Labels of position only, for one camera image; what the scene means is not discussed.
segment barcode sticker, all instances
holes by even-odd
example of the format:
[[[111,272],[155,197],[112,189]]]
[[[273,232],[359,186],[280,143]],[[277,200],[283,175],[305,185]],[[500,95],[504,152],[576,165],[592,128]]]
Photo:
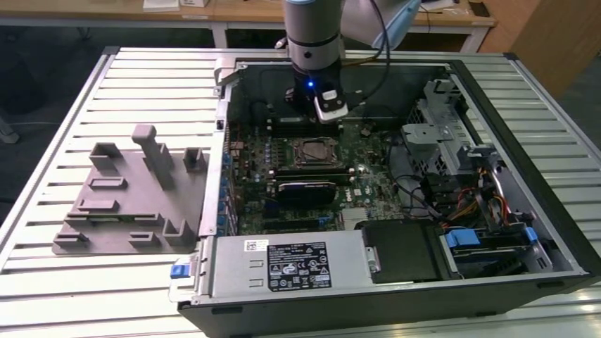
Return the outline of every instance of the barcode sticker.
[[[267,251],[268,239],[252,239],[244,241],[244,251]]]

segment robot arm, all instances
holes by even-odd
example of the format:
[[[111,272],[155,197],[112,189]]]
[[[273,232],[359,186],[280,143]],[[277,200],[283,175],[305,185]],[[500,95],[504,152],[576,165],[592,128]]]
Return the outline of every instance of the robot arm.
[[[421,0],[377,0],[384,9],[391,48],[403,40]],[[347,99],[340,84],[341,33],[351,38],[381,45],[384,34],[372,20],[371,0],[284,0],[288,49],[295,69],[292,101],[309,101],[321,123],[348,114]]]
[[[285,31],[295,69],[295,101],[313,102],[328,123],[348,114],[340,85],[341,0],[285,0]]]

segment blue latch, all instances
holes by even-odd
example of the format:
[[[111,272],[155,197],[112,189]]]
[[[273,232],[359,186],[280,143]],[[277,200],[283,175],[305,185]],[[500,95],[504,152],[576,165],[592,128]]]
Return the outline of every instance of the blue latch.
[[[228,218],[223,215],[217,216],[217,226],[223,227],[225,225],[225,222],[228,221]]]
[[[229,154],[225,153],[224,154],[224,165],[231,165],[232,164],[232,159],[229,157]]]
[[[524,232],[527,233],[527,237],[531,244],[539,241],[539,235],[536,234],[533,227],[527,227]]]
[[[451,230],[449,233],[444,235],[444,238],[451,248],[455,248],[456,246],[480,245],[479,235],[472,229]]]
[[[189,264],[176,264],[171,266],[171,279],[189,278]]]

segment white sticker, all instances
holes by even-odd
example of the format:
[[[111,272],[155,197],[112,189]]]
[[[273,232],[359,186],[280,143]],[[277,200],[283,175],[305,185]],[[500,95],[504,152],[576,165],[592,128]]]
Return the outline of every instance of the white sticker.
[[[191,20],[207,20],[207,15],[181,15],[181,19],[191,19]]]
[[[244,241],[244,251],[267,251],[268,239],[252,239]]]

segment warning label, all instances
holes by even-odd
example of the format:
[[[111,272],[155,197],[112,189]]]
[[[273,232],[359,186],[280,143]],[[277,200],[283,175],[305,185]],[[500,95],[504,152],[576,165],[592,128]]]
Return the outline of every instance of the warning label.
[[[325,242],[267,248],[268,287],[273,292],[332,287]]]

